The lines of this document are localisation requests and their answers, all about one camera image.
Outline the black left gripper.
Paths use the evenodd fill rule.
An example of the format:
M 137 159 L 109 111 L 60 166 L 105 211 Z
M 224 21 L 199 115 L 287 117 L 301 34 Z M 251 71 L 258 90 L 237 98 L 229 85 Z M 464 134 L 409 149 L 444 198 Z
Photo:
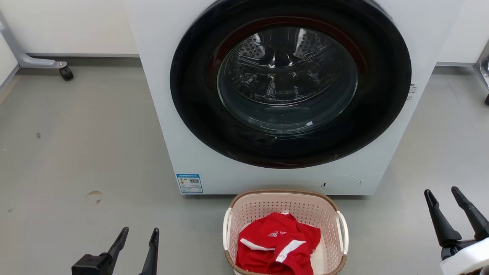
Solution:
M 72 267 L 72 275 L 109 275 L 111 265 L 115 265 L 118 256 L 124 249 L 129 227 L 122 228 L 115 242 L 110 247 L 108 254 L 102 253 L 98 256 L 85 254 Z M 149 250 L 140 275 L 157 275 L 158 252 L 159 252 L 159 228 L 154 228 L 149 240 Z

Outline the black white-banded right gripper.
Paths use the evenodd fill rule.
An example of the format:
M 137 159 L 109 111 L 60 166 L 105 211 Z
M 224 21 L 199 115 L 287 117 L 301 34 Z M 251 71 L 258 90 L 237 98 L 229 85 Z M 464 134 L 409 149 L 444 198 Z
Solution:
M 439 202 L 431 190 L 424 191 L 424 197 L 435 229 L 439 246 L 442 247 L 439 266 L 443 275 L 487 275 L 489 266 L 489 221 L 470 202 L 461 190 L 453 186 L 451 192 L 463 209 L 473 230 L 473 240 L 461 241 L 439 208 Z

